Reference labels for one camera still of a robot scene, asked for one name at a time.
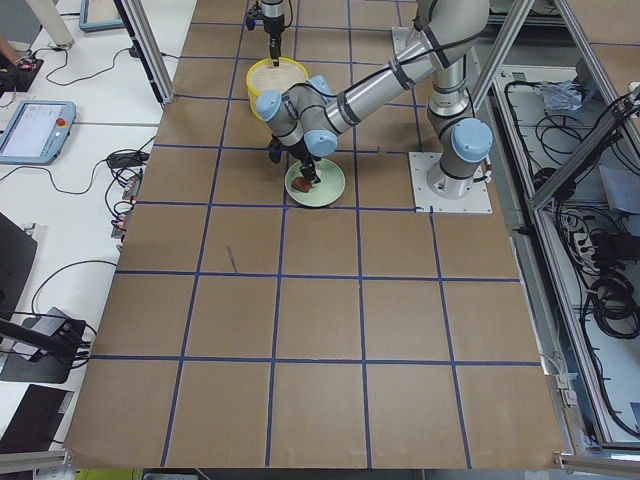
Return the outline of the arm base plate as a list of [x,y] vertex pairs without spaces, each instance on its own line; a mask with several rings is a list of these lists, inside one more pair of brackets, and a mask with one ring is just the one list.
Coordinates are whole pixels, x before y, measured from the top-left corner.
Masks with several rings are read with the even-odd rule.
[[448,177],[439,152],[410,152],[414,209],[420,213],[489,215],[492,206],[481,164],[471,178]]

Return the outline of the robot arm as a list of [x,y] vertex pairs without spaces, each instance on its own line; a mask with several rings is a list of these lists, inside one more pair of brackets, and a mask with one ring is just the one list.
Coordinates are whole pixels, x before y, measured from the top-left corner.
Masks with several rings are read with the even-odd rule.
[[282,0],[259,2],[264,31],[269,35],[269,55],[273,66],[280,65],[282,34],[285,30],[285,10]]
[[473,114],[466,91],[465,58],[489,17],[487,1],[421,1],[414,31],[403,50],[380,70],[334,94],[317,75],[280,93],[263,92],[256,102],[270,127],[269,158],[283,153],[300,160],[300,172],[319,182],[315,164],[334,153],[341,134],[425,79],[432,81],[427,115],[443,151],[429,171],[432,190],[443,198],[471,183],[492,146],[491,129]]

